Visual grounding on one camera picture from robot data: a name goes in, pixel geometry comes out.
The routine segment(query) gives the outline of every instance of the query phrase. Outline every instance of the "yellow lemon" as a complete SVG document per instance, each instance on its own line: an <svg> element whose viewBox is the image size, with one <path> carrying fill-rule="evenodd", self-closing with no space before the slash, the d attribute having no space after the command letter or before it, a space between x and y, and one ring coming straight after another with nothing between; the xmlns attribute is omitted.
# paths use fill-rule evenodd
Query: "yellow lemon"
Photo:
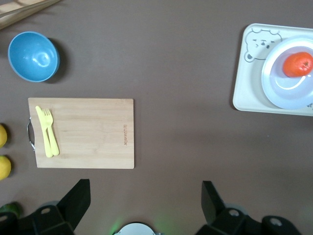
<svg viewBox="0 0 313 235"><path fill-rule="evenodd" d="M2 148L5 145L7 140L8 134L6 133L4 126L0 124L0 148Z"/></svg>
<svg viewBox="0 0 313 235"><path fill-rule="evenodd" d="M6 156L0 156L0 180L5 179L11 172L11 162Z"/></svg>

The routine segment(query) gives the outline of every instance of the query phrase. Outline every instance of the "white plate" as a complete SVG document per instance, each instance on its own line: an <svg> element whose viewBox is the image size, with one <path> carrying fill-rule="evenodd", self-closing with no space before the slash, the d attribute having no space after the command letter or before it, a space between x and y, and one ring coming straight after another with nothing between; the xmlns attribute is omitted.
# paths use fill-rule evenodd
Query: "white plate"
<svg viewBox="0 0 313 235"><path fill-rule="evenodd" d="M262 88L267 98L282 109L300 109L313 102L313 71L290 78L283 73L283 63L297 52L313 55L313 37L290 37L268 54L262 69Z"/></svg>

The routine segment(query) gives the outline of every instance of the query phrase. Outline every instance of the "brown table surface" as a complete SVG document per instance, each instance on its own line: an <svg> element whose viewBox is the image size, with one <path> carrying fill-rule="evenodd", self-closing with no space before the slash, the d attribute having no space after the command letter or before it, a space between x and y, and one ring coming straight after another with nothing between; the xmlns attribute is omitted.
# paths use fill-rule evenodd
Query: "brown table surface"
<svg viewBox="0 0 313 235"><path fill-rule="evenodd" d="M13 170L0 182L0 205L17 201L28 215L90 179L91 205L76 234L110 235L141 221L194 235L205 224L201 183L211 180L253 219L278 215L312 234L312 117L232 104L243 30L312 28L312 9L310 0L62 0L1 30L0 122L10 140L0 154ZM47 82L24 81L9 65L10 41L29 30L60 52ZM133 98L135 168L37 168L29 97Z"/></svg>

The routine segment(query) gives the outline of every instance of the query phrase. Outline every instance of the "tray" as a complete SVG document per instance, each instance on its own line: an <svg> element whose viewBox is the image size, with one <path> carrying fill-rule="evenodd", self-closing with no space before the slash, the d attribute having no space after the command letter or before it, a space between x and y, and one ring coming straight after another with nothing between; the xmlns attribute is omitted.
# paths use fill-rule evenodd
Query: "tray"
<svg viewBox="0 0 313 235"><path fill-rule="evenodd" d="M262 89L261 73L269 52L284 39L296 35L313 36L313 29L254 23L243 34L233 104L240 111L313 116L313 101L297 110L272 104Z"/></svg>

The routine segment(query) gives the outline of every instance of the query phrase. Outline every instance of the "wooden cutting board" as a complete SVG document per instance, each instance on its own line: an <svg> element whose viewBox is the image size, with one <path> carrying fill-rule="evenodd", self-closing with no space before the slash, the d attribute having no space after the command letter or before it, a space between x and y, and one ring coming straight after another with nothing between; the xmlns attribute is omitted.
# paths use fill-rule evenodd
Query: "wooden cutting board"
<svg viewBox="0 0 313 235"><path fill-rule="evenodd" d="M29 98L39 168L134 168L134 100ZM60 154L45 155L35 107L48 108Z"/></svg>

